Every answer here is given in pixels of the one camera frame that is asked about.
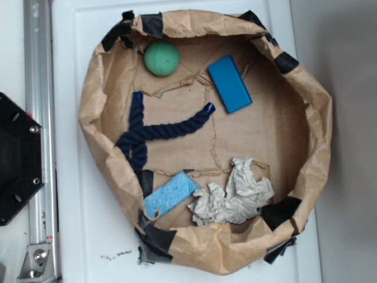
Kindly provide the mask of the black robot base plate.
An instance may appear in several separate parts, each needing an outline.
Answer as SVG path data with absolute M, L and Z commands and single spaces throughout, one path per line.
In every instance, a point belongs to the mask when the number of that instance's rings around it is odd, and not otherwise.
M 8 225 L 44 184 L 41 126 L 1 93 L 1 226 Z

